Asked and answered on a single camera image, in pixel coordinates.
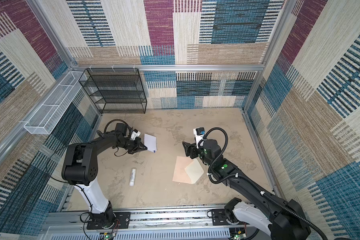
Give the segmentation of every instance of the patterned wall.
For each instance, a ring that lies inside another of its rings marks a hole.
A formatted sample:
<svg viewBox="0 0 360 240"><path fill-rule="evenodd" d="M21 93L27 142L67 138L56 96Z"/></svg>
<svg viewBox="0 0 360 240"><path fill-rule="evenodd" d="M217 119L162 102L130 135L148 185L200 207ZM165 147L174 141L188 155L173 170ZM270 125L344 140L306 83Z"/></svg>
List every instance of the patterned wall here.
<svg viewBox="0 0 360 240"><path fill-rule="evenodd" d="M10 235L14 240L36 238L48 212L57 210L67 188L67 184L49 178L46 160L65 145L87 142L97 117L81 89L50 135L27 133L21 139L0 165L0 235L14 234ZM48 165L49 173L57 179L61 179L64 156L64 151L59 152Z"/></svg>
<svg viewBox="0 0 360 240"><path fill-rule="evenodd" d="M298 0L281 38L251 123L285 197L360 240L360 0Z"/></svg>
<svg viewBox="0 0 360 240"><path fill-rule="evenodd" d="M284 0L38 0L79 65L259 64Z"/></svg>
<svg viewBox="0 0 360 240"><path fill-rule="evenodd" d="M243 107L256 72L140 72L148 109Z"/></svg>
<svg viewBox="0 0 360 240"><path fill-rule="evenodd" d="M66 69L25 0L0 0L0 142ZM80 91L51 135L27 133L20 140L0 165L0 239L36 238L67 187L49 179L47 156L87 141L96 119ZM62 154L50 164L57 177Z"/></svg>
<svg viewBox="0 0 360 240"><path fill-rule="evenodd" d="M25 0L0 1L0 142L66 69Z"/></svg>

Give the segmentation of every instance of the black wire mesh shelf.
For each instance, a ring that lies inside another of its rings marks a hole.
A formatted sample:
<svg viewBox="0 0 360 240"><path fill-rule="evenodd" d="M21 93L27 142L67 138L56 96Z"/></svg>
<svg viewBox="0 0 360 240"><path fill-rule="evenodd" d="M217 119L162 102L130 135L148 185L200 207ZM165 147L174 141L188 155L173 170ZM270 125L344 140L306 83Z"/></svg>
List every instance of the black wire mesh shelf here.
<svg viewBox="0 0 360 240"><path fill-rule="evenodd" d="M134 68L87 68L80 81L100 113L145 113L147 98L139 70Z"/></svg>

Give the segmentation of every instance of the white glue stick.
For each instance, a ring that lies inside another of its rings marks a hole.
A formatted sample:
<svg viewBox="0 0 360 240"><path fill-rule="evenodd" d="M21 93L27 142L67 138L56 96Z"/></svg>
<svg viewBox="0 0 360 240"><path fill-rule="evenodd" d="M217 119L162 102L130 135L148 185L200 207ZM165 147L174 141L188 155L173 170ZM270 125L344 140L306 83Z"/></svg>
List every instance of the white glue stick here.
<svg viewBox="0 0 360 240"><path fill-rule="evenodd" d="M129 185L130 186L133 186L135 185L135 177L136 177L136 168L132 168L132 171L131 171L131 179L129 180Z"/></svg>

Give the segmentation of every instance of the mounting plate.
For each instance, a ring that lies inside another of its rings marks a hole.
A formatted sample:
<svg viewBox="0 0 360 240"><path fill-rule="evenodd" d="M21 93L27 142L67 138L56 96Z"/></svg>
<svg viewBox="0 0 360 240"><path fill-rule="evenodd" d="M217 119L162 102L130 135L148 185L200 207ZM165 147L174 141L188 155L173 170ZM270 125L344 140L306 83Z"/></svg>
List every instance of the mounting plate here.
<svg viewBox="0 0 360 240"><path fill-rule="evenodd" d="M222 226L222 225L229 225L227 222L227 217L225 216L225 209L212 209L210 210L212 214L212 224L214 226Z"/></svg>
<svg viewBox="0 0 360 240"><path fill-rule="evenodd" d="M116 219L119 220L119 229L126 229L129 226L129 220L131 213L130 212L114 212ZM98 230L98 229L104 229L102 228L102 224L98 222L88 222L87 224L87 230Z"/></svg>

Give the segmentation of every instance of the work surface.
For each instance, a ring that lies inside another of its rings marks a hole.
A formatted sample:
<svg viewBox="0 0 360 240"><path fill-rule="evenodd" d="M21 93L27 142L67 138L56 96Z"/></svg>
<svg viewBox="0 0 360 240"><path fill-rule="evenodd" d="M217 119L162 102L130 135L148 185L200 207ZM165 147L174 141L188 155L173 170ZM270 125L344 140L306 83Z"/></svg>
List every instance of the work surface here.
<svg viewBox="0 0 360 240"><path fill-rule="evenodd" d="M201 163L204 174L195 184L173 182L177 156L185 156L182 141L195 142L193 128L221 127L228 134L228 146L224 157L236 164L255 182L270 190L263 167L256 153L250 134L239 108L147 110L145 114L104 114L99 130L107 122L122 119L142 134L157 137L157 152L143 151L133 155L115 157L115 149L109 148L97 156L99 185L113 208L161 207L176 205L227 203L234 197L246 199L235 190L212 184L207 166ZM116 122L108 130L115 128ZM216 139L221 147L224 135L213 131L209 139ZM125 153L120 149L116 155ZM129 186L131 169L135 167L136 180ZM88 209L84 199L75 189L68 210Z"/></svg>

